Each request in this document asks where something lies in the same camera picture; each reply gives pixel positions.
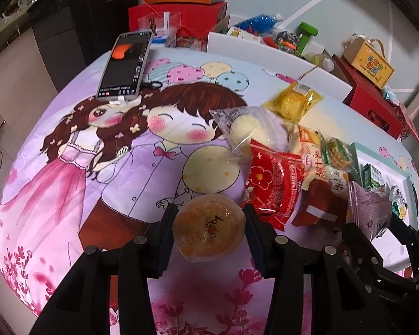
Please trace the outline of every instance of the cartoon tablecloth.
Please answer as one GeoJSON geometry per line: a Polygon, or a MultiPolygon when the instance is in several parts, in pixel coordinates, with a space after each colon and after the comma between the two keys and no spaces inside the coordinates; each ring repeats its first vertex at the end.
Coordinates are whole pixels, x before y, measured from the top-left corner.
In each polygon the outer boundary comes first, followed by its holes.
{"type": "MultiPolygon", "coordinates": [[[[208,192],[241,203],[246,168],[227,163],[227,144],[210,110],[260,105],[288,85],[252,64],[159,49],[150,53],[145,79],[161,81],[162,90],[143,90],[128,105],[112,105],[94,98],[107,58],[97,59],[50,104],[3,190],[0,269],[36,315],[87,245],[120,247],[159,220],[168,203],[183,205],[208,192]]],[[[302,124],[392,155],[410,173],[419,201],[419,179],[405,148],[347,106],[325,97],[302,124]]],[[[340,242],[318,227],[288,224],[285,234],[314,249],[340,242]]],[[[394,268],[408,254],[395,240],[388,243],[377,248],[385,266],[394,268]]],[[[116,286],[113,279],[112,334],[119,333],[116,286]]],[[[272,289],[273,280],[254,269],[246,241],[213,263],[189,263],[174,248],[163,277],[149,281],[162,335],[262,334],[272,289]]],[[[306,301],[306,334],[310,312],[306,301]]]]}

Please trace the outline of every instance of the pink bow tie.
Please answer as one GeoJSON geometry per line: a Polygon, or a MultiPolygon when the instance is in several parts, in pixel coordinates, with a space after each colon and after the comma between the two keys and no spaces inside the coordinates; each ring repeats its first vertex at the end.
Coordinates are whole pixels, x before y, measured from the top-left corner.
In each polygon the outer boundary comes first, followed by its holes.
{"type": "Polygon", "coordinates": [[[174,151],[166,152],[161,147],[156,147],[154,150],[154,156],[166,156],[168,159],[173,160],[175,155],[177,155],[177,152],[174,152],[174,151]]]}

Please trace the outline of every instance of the smartphone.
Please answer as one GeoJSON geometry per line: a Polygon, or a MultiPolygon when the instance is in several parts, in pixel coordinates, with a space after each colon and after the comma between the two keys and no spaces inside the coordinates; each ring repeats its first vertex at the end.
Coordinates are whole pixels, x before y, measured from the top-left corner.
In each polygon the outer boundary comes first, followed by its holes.
{"type": "Polygon", "coordinates": [[[121,34],[113,46],[99,82],[97,100],[132,100],[138,97],[152,32],[121,34]]]}

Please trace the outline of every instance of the cartoon hand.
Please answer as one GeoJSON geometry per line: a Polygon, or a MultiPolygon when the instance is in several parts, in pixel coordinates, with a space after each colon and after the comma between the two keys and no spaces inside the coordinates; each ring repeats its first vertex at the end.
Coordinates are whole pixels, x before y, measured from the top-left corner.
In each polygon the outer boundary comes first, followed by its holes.
{"type": "Polygon", "coordinates": [[[119,149],[119,151],[116,153],[116,157],[120,157],[128,153],[128,146],[123,146],[119,149]]]}
{"type": "Polygon", "coordinates": [[[157,208],[163,208],[166,209],[166,207],[169,204],[169,200],[172,198],[164,198],[162,200],[157,201],[157,204],[155,204],[157,206],[157,208]]]}

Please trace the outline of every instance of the metal bolt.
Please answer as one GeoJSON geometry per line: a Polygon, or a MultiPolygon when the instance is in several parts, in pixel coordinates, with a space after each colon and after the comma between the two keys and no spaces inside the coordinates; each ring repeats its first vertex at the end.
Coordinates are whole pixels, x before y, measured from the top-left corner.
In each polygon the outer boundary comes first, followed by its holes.
{"type": "Polygon", "coordinates": [[[329,254],[329,255],[334,255],[334,254],[336,254],[336,253],[337,253],[337,250],[336,250],[334,247],[332,247],[332,246],[326,246],[326,247],[324,248],[324,251],[325,251],[327,254],[329,254]]]}
{"type": "Polygon", "coordinates": [[[287,244],[289,239],[285,235],[278,235],[275,237],[275,242],[278,244],[287,244]]]}
{"type": "Polygon", "coordinates": [[[144,244],[147,242],[147,238],[144,235],[139,235],[134,239],[135,244],[144,244]]]}
{"type": "Polygon", "coordinates": [[[84,252],[88,255],[92,255],[93,253],[95,253],[98,250],[97,246],[87,246],[84,249],[84,252]]]}

